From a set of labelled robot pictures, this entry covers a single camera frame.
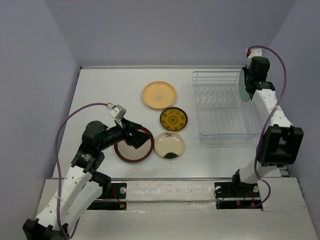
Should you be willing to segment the red rim white plate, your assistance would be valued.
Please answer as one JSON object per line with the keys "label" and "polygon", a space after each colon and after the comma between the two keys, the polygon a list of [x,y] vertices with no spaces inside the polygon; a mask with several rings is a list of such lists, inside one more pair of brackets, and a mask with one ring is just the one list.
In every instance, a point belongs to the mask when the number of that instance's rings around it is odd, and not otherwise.
{"label": "red rim white plate", "polygon": [[142,162],[153,152],[155,140],[152,133],[145,127],[142,127],[139,131],[151,134],[151,138],[140,148],[135,149],[133,146],[127,145],[124,141],[113,146],[116,155],[126,163],[136,164]]}

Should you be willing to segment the light blue flower plate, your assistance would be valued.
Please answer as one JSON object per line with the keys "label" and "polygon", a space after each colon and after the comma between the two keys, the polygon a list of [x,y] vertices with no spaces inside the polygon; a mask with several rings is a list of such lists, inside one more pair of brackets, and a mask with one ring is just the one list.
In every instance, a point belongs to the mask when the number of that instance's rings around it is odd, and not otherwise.
{"label": "light blue flower plate", "polygon": [[246,91],[245,71],[242,69],[239,73],[238,90],[240,99],[246,103],[249,99],[249,93]]}

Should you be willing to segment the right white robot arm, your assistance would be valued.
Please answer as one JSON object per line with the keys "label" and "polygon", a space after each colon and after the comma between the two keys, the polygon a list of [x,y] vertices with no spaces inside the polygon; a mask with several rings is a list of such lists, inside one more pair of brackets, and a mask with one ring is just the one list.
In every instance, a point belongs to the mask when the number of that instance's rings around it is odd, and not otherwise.
{"label": "right white robot arm", "polygon": [[264,121],[254,160],[237,170],[230,190],[242,196],[269,172],[292,165],[297,158],[304,132],[285,116],[276,97],[274,85],[267,81],[270,61],[266,57],[249,57],[243,67],[244,90]]}

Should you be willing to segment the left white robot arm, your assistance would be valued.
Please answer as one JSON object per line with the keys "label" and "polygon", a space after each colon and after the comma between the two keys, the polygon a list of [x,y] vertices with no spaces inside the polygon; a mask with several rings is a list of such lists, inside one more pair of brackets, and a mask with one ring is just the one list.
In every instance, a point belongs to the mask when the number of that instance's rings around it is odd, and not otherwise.
{"label": "left white robot arm", "polygon": [[125,142],[140,148],[153,135],[140,124],[122,119],[108,128],[100,121],[87,124],[82,143],[64,179],[46,207],[22,227],[28,240],[68,240],[75,234],[78,222],[87,208],[98,198],[110,194],[111,178],[98,168],[105,155],[103,150]]}

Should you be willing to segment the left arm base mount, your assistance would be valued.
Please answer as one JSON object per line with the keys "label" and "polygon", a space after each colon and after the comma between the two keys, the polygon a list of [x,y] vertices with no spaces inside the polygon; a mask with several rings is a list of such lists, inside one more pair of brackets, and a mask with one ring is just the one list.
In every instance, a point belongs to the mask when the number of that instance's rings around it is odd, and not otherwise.
{"label": "left arm base mount", "polygon": [[112,182],[110,188],[103,188],[101,196],[94,200],[87,210],[125,211],[127,209],[126,195],[126,182]]}

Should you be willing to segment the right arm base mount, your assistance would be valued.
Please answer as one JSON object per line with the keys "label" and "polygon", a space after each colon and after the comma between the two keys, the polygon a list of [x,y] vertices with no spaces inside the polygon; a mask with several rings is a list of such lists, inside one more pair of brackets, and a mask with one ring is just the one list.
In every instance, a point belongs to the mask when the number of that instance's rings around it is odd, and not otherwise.
{"label": "right arm base mount", "polygon": [[262,209],[262,200],[256,184],[235,187],[229,181],[215,182],[213,196],[218,210]]}

